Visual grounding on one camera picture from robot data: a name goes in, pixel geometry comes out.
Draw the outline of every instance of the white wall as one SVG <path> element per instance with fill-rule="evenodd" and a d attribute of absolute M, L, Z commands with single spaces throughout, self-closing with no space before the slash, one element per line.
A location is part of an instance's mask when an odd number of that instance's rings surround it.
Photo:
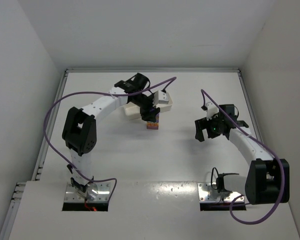
<path fill-rule="evenodd" d="M 300 0 L 278 0 L 243 67 L 264 141 L 290 164 L 300 234 Z"/>
<path fill-rule="evenodd" d="M 19 0 L 68 67 L 238 67 L 275 0 Z"/>
<path fill-rule="evenodd" d="M 17 0 L 0 0 L 0 230 L 16 182 L 31 179 L 59 80 Z"/>

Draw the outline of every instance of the robotic arm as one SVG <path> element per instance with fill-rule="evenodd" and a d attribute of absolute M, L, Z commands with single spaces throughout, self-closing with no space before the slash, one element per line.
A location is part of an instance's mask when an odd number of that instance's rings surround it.
<path fill-rule="evenodd" d="M 242 120 L 238 120 L 233 104 L 220 105 L 239 127 L 251 135 L 249 126 Z M 231 121 L 212 103 L 208 102 L 202 109 L 207 112 L 206 117 L 196 120 L 195 139 L 203 142 L 205 140 L 203 130 L 207 131 L 208 138 L 213 139 L 224 135 L 233 143 L 243 155 L 250 166 L 247 177 L 238 173 L 222 173 L 216 179 L 216 189 L 220 192 L 239 192 L 245 195 L 253 204 L 275 203 L 281 184 L 281 172 L 276 160 L 262 146 L 244 135 Z M 285 184 L 281 203 L 289 201 L 289 164 L 281 159 L 284 169 Z"/>
<path fill-rule="evenodd" d="M 71 161 L 84 176 L 93 179 L 91 172 L 91 151 L 97 143 L 97 127 L 101 120 L 114 110 L 129 102 L 140 107 L 141 119 L 155 122 L 156 115 L 160 108 L 156 107 L 158 102 L 168 102 L 168 95 L 165 92 L 157 91 L 147 96 L 143 93 L 133 94 L 143 90 L 149 79 L 137 73 L 126 81 L 117 82 L 110 91 L 110 96 L 102 96 L 98 100 L 80 109 L 72 107 L 67 114 L 62 138 L 70 150 Z M 73 171 L 70 165 L 67 166 L 72 173 L 71 183 L 82 193 L 86 193 L 89 181 Z"/>

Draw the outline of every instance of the table surface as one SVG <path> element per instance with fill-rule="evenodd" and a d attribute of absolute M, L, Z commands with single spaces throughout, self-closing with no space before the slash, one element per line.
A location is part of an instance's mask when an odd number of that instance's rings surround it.
<path fill-rule="evenodd" d="M 299 239 L 287 203 L 264 223 L 243 225 L 227 211 L 200 211 L 196 182 L 210 181 L 211 169 L 248 174 L 249 166 L 224 136 L 195 140 L 194 121 L 205 116 L 200 89 L 219 104 L 235 104 L 240 120 L 253 131 L 247 103 L 235 72 L 142 72 L 154 85 L 168 78 L 171 111 L 160 114 L 159 130 L 146 129 L 140 119 L 128 120 L 122 108 L 97 127 L 92 151 L 95 179 L 116 177 L 117 188 L 108 212 L 63 212 L 71 174 L 66 162 L 49 148 L 40 181 L 28 182 L 10 240 L 21 239 Z M 135 72 L 69 73 L 63 95 L 79 91 L 108 91 Z M 68 110 L 83 107 L 97 95 L 78 95 L 61 102 L 51 142 L 70 157 L 62 140 Z M 236 211 L 243 220 L 256 220 L 272 205 Z"/>

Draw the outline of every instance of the purple cable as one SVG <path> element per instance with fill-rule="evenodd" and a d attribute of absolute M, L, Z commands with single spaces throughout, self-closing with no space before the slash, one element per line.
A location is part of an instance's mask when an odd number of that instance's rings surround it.
<path fill-rule="evenodd" d="M 44 121 L 43 121 L 43 135 L 44 135 L 44 138 L 46 140 L 46 142 L 48 143 L 48 145 L 60 156 L 62 157 L 74 170 L 76 170 L 76 172 L 85 180 L 89 181 L 90 183 L 103 183 L 103 182 L 108 182 L 108 181 L 114 181 L 114 186 L 113 186 L 113 189 L 110 193 L 110 196 L 109 196 L 109 199 L 108 199 L 108 203 L 116 189 L 116 186 L 117 186 L 117 179 L 115 177 L 112 177 L 112 178 L 108 178 L 108 179 L 103 179 L 103 180 L 93 180 L 93 179 L 89 179 L 88 177 L 84 176 L 79 170 L 77 170 L 77 167 L 70 161 L 66 158 L 66 156 L 64 156 L 60 151 L 58 151 L 53 145 L 52 143 L 50 142 L 48 136 L 47 136 L 47 126 L 48 126 L 48 121 L 49 121 L 49 117 L 50 117 L 50 114 L 52 112 L 52 110 L 54 109 L 54 107 L 60 103 L 62 100 L 66 99 L 66 98 L 69 98 L 71 96 L 74 96 L 74 95 L 80 95 L 80 94 L 96 94 L 96 95 L 104 95 L 104 96 L 114 96 L 114 97 L 131 97 L 131 96 L 135 96 L 135 95 L 138 95 L 138 94 L 141 94 L 141 93 L 144 93 L 146 91 L 149 91 L 151 89 L 154 89 L 156 87 L 159 87 L 167 82 L 169 82 L 165 87 L 167 88 L 168 85 L 170 85 L 174 80 L 176 80 L 177 77 L 172 77 L 168 80 L 165 80 L 165 81 L 162 81 L 156 85 L 153 85 L 151 87 L 148 87 L 148 88 L 145 88 L 141 91 L 137 91 L 137 92 L 134 92 L 134 93 L 128 93 L 128 94 L 110 94 L 110 93 L 107 93 L 107 92 L 99 92 L 99 91 L 78 91 L 78 92 L 73 92 L 73 93 L 70 93 L 68 95 L 65 95 L 63 97 L 61 97 L 60 99 L 58 99 L 56 102 L 54 102 L 52 104 L 52 106 L 49 108 L 49 110 L 47 111 L 45 117 L 44 117 Z"/>
<path fill-rule="evenodd" d="M 255 141 L 257 144 L 259 144 L 260 146 L 262 146 L 264 149 L 266 149 L 269 153 L 271 153 L 275 160 L 278 162 L 279 168 L 280 168 L 280 172 L 281 172 L 281 184 L 280 184 L 280 191 L 279 191 L 279 195 L 278 198 L 276 199 L 273 207 L 270 209 L 270 211 L 262 218 L 260 218 L 259 220 L 256 221 L 243 221 L 239 218 L 237 218 L 233 211 L 232 208 L 234 206 L 235 201 L 242 197 L 242 195 L 236 197 L 235 199 L 233 199 L 233 201 L 230 204 L 230 214 L 231 216 L 238 221 L 239 223 L 242 224 L 246 224 L 246 225 L 255 225 L 255 224 L 260 224 L 262 222 L 264 222 L 265 220 L 267 220 L 277 209 L 277 207 L 279 206 L 282 196 L 284 195 L 284 189 L 285 189 L 285 172 L 284 172 L 284 166 L 282 165 L 280 158 L 277 156 L 277 154 L 272 151 L 268 146 L 266 146 L 263 142 L 259 141 L 258 139 L 254 138 L 253 136 L 249 135 L 247 132 L 245 132 L 241 127 L 238 126 L 238 124 L 236 124 L 236 122 L 206 93 L 206 91 L 204 91 L 203 89 L 201 89 L 201 93 L 202 95 L 206 95 L 211 102 L 213 102 L 214 105 L 216 105 L 216 107 L 219 109 L 220 112 L 222 112 L 227 118 L 228 120 L 237 128 L 239 129 L 244 135 L 246 135 L 247 137 L 249 137 L 250 139 L 252 139 L 253 141 Z"/>

